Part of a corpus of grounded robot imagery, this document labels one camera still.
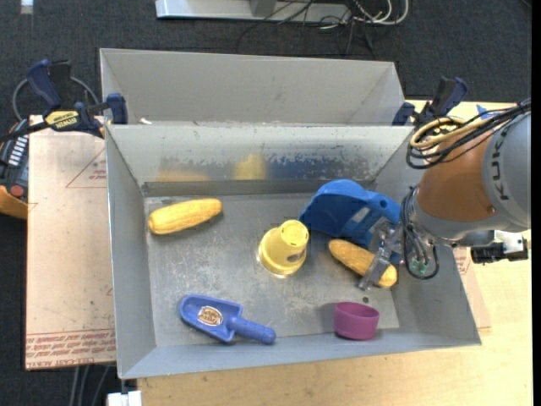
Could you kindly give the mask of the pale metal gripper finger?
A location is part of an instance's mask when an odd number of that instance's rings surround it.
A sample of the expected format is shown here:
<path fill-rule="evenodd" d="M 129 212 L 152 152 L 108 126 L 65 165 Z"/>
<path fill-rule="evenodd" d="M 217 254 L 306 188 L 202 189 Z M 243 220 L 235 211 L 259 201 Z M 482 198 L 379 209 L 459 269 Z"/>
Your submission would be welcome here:
<path fill-rule="evenodd" d="M 371 263 L 366 275 L 367 289 L 371 289 L 373 286 L 378 284 L 387 267 L 388 263 L 386 261 L 374 260 Z"/>
<path fill-rule="evenodd" d="M 369 290 L 379 281 L 379 279 L 379 260 L 377 257 L 374 257 L 374 259 L 370 262 L 369 267 L 365 272 L 365 275 L 360 280 L 358 286 L 362 290 Z"/>

